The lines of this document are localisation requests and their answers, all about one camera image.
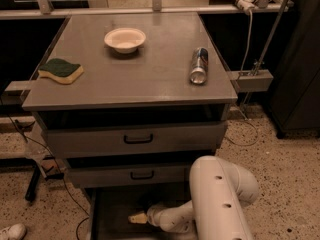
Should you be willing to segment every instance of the gray tabletop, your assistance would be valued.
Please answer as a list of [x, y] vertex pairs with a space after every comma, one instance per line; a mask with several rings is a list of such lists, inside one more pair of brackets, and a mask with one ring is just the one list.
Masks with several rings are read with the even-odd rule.
[[[105, 34], [121, 27], [146, 34], [134, 54], [119, 55], [104, 44]], [[203, 86], [189, 81], [197, 47], [209, 52]], [[27, 111], [232, 103], [237, 98], [197, 13], [75, 15], [50, 58], [79, 63], [84, 73], [71, 85], [38, 78], [23, 104]]]

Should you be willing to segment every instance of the drawer handle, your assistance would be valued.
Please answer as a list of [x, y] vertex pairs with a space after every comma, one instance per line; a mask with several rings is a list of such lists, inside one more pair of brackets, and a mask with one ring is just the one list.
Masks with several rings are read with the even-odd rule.
[[134, 173], [133, 172], [131, 172], [130, 173], [130, 177], [131, 177], [131, 179], [132, 180], [150, 180], [150, 179], [152, 179], [153, 177], [154, 177], [154, 171], [152, 170], [151, 171], [151, 175], [149, 175], [149, 176], [134, 176]]
[[127, 135], [123, 136], [123, 141], [126, 144], [145, 144], [145, 143], [150, 143], [153, 141], [153, 134], [150, 134], [148, 139], [140, 139], [140, 140], [130, 140], [130, 138]]

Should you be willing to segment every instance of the terrazzo floor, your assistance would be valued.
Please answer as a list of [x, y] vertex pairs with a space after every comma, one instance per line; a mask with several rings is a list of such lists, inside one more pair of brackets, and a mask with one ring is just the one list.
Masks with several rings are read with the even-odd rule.
[[[276, 129], [259, 105], [249, 106], [248, 121], [232, 109], [226, 138], [216, 155], [249, 169], [257, 178], [260, 194], [244, 208], [256, 240], [320, 239], [320, 140], [314, 132], [290, 133], [276, 138]], [[21, 156], [23, 139], [0, 121], [0, 158]], [[31, 167], [0, 168], [0, 228], [24, 223], [25, 240], [73, 240], [87, 214], [71, 199], [61, 180], [40, 177], [36, 199], [24, 199], [32, 177]], [[89, 212], [89, 203], [66, 178], [73, 198]], [[79, 227], [86, 239], [88, 221]]]

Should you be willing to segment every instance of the white bowl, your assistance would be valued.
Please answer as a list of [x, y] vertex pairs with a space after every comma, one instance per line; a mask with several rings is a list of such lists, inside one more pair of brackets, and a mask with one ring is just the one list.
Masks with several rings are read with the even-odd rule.
[[110, 31], [104, 37], [106, 45], [119, 53], [132, 53], [146, 40], [146, 35], [135, 28], [118, 28]]

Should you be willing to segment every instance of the can top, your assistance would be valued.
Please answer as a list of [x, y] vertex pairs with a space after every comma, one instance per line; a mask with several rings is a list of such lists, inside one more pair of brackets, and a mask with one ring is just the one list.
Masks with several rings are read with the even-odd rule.
[[194, 84], [203, 84], [207, 80], [206, 71], [203, 68], [195, 68], [190, 74], [190, 80]]

